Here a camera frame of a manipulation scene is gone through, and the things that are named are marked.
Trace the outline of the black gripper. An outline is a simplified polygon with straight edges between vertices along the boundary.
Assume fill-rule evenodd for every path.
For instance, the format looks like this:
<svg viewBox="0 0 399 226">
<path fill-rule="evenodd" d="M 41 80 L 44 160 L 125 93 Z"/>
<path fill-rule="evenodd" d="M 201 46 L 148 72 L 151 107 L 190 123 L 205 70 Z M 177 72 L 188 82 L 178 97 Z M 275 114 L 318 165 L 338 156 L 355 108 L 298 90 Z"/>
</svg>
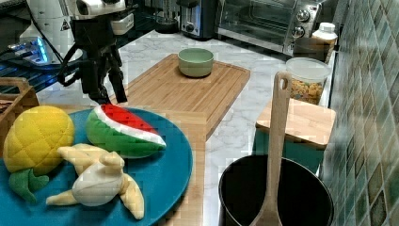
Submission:
<svg viewBox="0 0 399 226">
<path fill-rule="evenodd" d="M 106 88 L 99 83 L 97 73 L 108 73 L 118 103 L 126 103 L 121 59 L 116 47 L 117 35 L 112 17 L 99 16 L 87 20 L 72 20 L 75 46 L 84 53 L 79 62 L 82 91 L 99 105 L 110 102 Z"/>
</svg>

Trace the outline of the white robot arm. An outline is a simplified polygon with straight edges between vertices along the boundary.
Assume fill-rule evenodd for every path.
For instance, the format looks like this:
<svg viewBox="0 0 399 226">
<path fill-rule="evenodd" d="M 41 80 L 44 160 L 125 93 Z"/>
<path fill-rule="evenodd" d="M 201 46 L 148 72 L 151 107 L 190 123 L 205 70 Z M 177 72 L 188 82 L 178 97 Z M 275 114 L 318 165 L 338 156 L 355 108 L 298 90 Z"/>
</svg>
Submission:
<svg viewBox="0 0 399 226">
<path fill-rule="evenodd" d="M 31 25 L 20 36 L 39 47 L 37 65 L 58 64 L 57 81 L 102 105 L 110 102 L 108 79 L 119 103 L 127 97 L 117 37 L 134 27 L 133 0 L 25 0 Z"/>
</svg>

